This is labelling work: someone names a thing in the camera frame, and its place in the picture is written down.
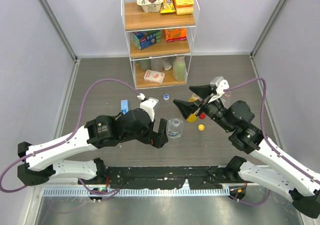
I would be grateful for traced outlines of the blue white bottle cap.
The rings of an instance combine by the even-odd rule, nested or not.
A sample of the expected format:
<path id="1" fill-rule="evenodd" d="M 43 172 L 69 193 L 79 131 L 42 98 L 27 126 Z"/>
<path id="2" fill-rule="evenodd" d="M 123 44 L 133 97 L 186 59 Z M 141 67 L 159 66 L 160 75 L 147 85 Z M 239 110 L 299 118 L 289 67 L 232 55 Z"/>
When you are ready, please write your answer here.
<path id="1" fill-rule="evenodd" d="M 170 96 L 169 96 L 168 94 L 164 94 L 164 95 L 163 95 L 163 99 L 164 99 L 165 101 L 168 101 L 168 100 L 170 99 Z"/>

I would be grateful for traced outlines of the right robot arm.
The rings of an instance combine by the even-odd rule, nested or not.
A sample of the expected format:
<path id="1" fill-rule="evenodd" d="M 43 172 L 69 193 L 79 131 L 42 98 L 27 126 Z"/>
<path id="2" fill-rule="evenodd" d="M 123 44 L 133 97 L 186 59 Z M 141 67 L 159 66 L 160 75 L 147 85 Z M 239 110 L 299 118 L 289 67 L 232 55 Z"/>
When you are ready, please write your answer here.
<path id="1" fill-rule="evenodd" d="M 204 113 L 231 135 L 228 140 L 242 151 L 270 166 L 274 172 L 259 171 L 245 159 L 234 157 L 226 169 L 233 183 L 240 179 L 260 184 L 288 199 L 302 214 L 313 219 L 320 215 L 320 175 L 302 165 L 276 145 L 262 129 L 252 124 L 255 115 L 246 102 L 238 100 L 228 108 L 210 85 L 191 86 L 200 96 L 193 102 L 174 99 L 184 119 Z"/>

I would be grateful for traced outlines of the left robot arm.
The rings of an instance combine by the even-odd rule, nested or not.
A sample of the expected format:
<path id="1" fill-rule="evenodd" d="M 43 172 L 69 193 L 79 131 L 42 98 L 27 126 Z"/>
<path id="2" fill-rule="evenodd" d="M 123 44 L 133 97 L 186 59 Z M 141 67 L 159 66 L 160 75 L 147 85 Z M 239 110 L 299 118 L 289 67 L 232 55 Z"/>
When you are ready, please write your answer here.
<path id="1" fill-rule="evenodd" d="M 162 118 L 155 132 L 154 121 L 141 108 L 116 116 L 100 115 L 81 126 L 75 134 L 38 145 L 19 143 L 19 157 L 27 158 L 17 167 L 17 177 L 25 186 L 38 186 L 58 179 L 102 184 L 107 178 L 102 159 L 70 161 L 67 158 L 132 140 L 160 149 L 168 142 L 166 128 L 167 120 Z"/>

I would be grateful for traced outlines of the clear red-label water bottle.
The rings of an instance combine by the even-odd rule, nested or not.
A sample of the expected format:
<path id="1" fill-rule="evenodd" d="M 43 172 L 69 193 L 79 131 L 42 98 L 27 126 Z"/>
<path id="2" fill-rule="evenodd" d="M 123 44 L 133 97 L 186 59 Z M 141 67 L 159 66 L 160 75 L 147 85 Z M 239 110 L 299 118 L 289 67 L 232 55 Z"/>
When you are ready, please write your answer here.
<path id="1" fill-rule="evenodd" d="M 230 91 L 225 92 L 220 97 L 220 100 L 225 108 L 229 108 L 231 105 L 231 92 Z"/>

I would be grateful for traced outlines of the small blue-label water bottle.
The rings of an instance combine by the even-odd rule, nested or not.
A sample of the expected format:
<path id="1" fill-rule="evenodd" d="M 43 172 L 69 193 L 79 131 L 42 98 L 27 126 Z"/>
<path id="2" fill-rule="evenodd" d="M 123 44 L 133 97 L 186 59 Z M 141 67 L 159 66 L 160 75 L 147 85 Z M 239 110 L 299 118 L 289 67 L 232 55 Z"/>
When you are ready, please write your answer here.
<path id="1" fill-rule="evenodd" d="M 167 136 L 171 139 L 180 138 L 184 130 L 184 123 L 179 118 L 172 118 L 167 122 Z"/>

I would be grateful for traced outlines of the red bottle cap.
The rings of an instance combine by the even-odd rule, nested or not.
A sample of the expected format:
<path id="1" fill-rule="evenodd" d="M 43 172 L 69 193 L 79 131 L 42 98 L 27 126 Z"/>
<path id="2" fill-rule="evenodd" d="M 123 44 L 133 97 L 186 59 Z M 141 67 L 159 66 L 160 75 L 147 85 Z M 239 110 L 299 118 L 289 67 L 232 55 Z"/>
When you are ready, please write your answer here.
<path id="1" fill-rule="evenodd" d="M 205 113 L 203 112 L 200 116 L 201 119 L 204 119 L 206 117 Z"/>

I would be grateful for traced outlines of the yellow bottle cap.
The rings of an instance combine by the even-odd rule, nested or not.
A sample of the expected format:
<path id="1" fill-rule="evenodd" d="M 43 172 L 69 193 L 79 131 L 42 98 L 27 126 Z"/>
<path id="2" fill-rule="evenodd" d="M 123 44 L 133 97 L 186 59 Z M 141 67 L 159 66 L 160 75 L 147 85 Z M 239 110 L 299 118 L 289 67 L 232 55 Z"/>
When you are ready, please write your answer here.
<path id="1" fill-rule="evenodd" d="M 198 125 L 198 130 L 203 131 L 205 129 L 205 126 L 203 124 Z"/>

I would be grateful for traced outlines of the yellow juice bottle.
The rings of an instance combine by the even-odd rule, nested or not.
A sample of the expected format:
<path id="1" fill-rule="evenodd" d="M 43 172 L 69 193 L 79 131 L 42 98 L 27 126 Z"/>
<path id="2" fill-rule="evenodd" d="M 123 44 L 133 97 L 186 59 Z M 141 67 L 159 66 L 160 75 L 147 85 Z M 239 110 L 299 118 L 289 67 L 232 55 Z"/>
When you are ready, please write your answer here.
<path id="1" fill-rule="evenodd" d="M 197 100 L 201 101 L 202 99 L 199 96 L 197 96 L 195 93 L 193 93 L 192 96 L 189 98 L 188 102 L 195 102 Z M 194 114 L 191 114 L 186 121 L 192 123 L 192 122 L 195 122 L 196 120 L 197 120 L 197 116 Z"/>

